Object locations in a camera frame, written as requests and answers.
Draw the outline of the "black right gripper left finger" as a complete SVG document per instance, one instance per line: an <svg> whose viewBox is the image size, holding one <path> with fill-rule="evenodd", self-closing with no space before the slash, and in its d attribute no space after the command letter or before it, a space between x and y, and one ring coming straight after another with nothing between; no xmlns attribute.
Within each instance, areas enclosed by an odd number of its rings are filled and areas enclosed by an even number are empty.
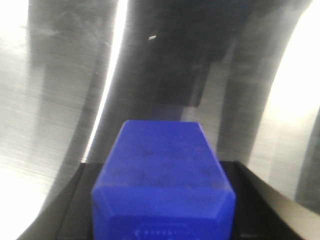
<svg viewBox="0 0 320 240"><path fill-rule="evenodd" d="M102 163L81 163L65 188L18 239L92 240L91 191L102 167Z"/></svg>

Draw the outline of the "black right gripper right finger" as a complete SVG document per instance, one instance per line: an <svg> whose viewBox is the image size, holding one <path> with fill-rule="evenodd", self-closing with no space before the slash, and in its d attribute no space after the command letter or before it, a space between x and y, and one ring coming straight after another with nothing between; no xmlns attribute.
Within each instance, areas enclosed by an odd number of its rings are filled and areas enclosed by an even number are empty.
<svg viewBox="0 0 320 240"><path fill-rule="evenodd" d="M232 240L318 240L320 216L281 194L239 161L221 161L236 195Z"/></svg>

